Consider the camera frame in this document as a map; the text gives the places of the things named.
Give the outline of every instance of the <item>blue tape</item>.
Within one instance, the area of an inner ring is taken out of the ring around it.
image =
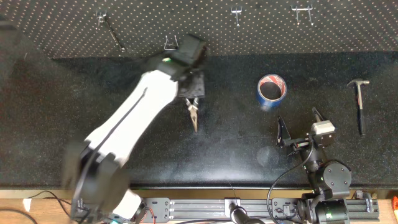
[[[264,84],[265,82],[273,82],[275,83],[279,89],[280,92],[282,93],[282,96],[276,100],[270,100],[268,98],[266,98],[260,91],[260,86],[262,84]],[[283,78],[281,78],[278,75],[275,74],[269,74],[269,75],[265,75],[263,76],[259,83],[257,84],[257,99],[260,102],[261,105],[266,106],[266,107],[275,107],[277,105],[280,104],[280,102],[285,98],[287,93],[287,87],[286,87],[286,83],[285,80],[283,80]]]

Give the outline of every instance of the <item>hammer handle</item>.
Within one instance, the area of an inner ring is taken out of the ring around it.
[[[358,128],[359,134],[365,136],[365,117],[363,115],[363,110],[358,108]]]

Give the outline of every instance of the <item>hammer head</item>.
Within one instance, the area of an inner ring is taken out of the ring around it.
[[[347,84],[347,86],[349,86],[349,85],[351,85],[351,84],[353,84],[353,83],[355,83],[355,85],[357,85],[357,86],[360,86],[360,85],[363,85],[363,84],[367,85],[367,84],[369,84],[370,82],[369,82],[369,80],[363,80],[362,78],[356,78],[356,79],[351,80],[351,81]]]

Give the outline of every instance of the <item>pliers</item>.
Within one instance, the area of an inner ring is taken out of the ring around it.
[[[195,97],[193,99],[193,103],[190,102],[188,98],[185,99],[187,101],[187,106],[189,113],[191,115],[192,123],[193,123],[193,128],[195,132],[198,132],[198,102],[199,98]]]

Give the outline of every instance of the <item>wooden surface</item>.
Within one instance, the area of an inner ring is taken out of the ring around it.
[[[0,208],[14,208],[26,212],[22,199],[0,199]],[[363,224],[394,224],[397,223],[391,207],[390,200],[379,200],[380,208],[380,222],[363,222]],[[58,202],[53,199],[32,199],[30,204],[31,215],[38,224],[49,223],[69,223],[69,218],[63,212]],[[31,224],[32,222],[18,213],[0,212],[0,223],[18,223],[18,224]]]

